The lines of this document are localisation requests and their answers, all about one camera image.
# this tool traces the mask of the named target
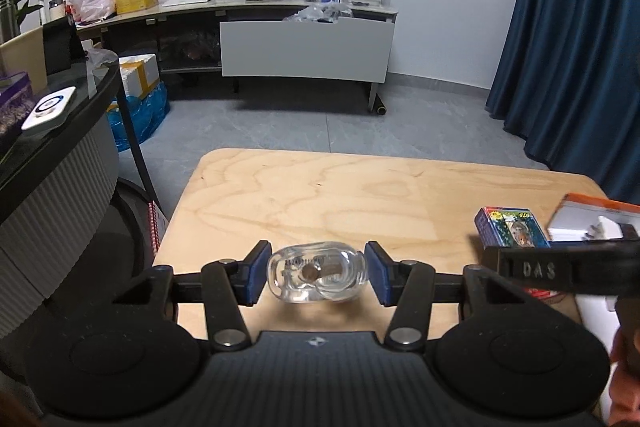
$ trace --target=metal rivet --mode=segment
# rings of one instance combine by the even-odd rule
[[[415,328],[396,328],[389,333],[389,337],[395,343],[406,346],[407,344],[415,344],[420,341],[422,334]]]
[[[240,330],[220,330],[213,335],[213,341],[220,346],[232,347],[243,343],[246,335]]]

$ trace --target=wooden table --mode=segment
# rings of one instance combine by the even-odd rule
[[[312,241],[358,249],[377,240],[396,260],[417,259],[462,273],[478,261],[474,216],[481,206],[530,208],[542,225],[567,192],[603,196],[578,174],[493,165],[333,153],[221,149],[200,160],[162,240],[156,264],[176,273],[216,259],[242,259],[260,239],[277,250]],[[579,320],[573,298],[558,307]],[[384,333],[393,308],[370,286],[349,303],[291,305],[268,288],[241,308],[251,334],[262,330],[368,330]],[[458,322],[457,306],[437,304],[430,337]],[[202,305],[181,305],[178,323],[206,338]]]

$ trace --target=tv cabinet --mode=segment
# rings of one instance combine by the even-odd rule
[[[356,80],[369,84],[368,109],[384,114],[378,85],[385,82],[398,12],[347,4],[352,18],[335,23],[284,21],[308,6],[304,0],[211,0],[156,6],[79,26],[82,39],[101,38],[121,56],[155,53],[161,73],[221,71],[234,77],[293,76]],[[214,36],[217,53],[206,58],[167,56],[166,42],[196,32]]]

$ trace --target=white box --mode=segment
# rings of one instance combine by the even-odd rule
[[[640,206],[574,193],[562,198],[546,231],[551,241],[583,241],[590,226],[596,225],[600,216],[607,217],[616,223],[633,225],[636,231],[640,232]],[[611,352],[613,336],[620,327],[618,316],[612,307],[615,300],[613,296],[575,296],[575,303],[584,327],[598,337],[609,352]],[[607,420],[611,409],[609,384],[600,396],[600,408],[603,418]]]
[[[133,55],[121,57],[119,60],[124,92],[127,96],[135,96],[142,100],[160,80],[156,56],[154,54]],[[116,107],[117,104],[113,102],[108,110]]]

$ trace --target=person's hand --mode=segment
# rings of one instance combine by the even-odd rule
[[[40,427],[40,422],[13,396],[0,391],[1,427]]]
[[[634,344],[640,351],[640,330],[636,331]],[[618,422],[640,423],[640,380],[629,374],[627,370],[626,350],[625,338],[622,331],[618,330],[611,350],[611,362],[617,362],[618,367],[609,386],[609,396],[613,402],[609,414],[609,425]]]

